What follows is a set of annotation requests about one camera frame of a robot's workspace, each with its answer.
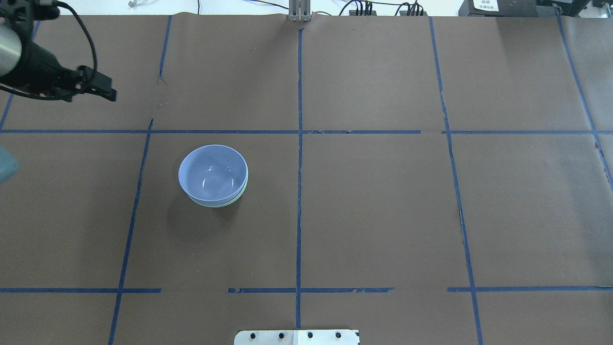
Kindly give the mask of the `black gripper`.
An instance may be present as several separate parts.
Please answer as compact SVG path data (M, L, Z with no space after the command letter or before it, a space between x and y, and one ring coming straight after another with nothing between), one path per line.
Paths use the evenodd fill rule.
M71 102L76 90L116 101L113 80L88 66L72 70L60 65L53 53L29 42L17 66L10 72L10 87L32 96Z

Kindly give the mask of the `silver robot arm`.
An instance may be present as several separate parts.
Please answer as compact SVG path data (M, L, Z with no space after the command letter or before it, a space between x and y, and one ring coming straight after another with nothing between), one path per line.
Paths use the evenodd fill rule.
M68 69L55 55L6 25L1 26L1 90L37 101L66 101L81 94L116 101L113 80L98 71L98 57L90 44L93 66Z

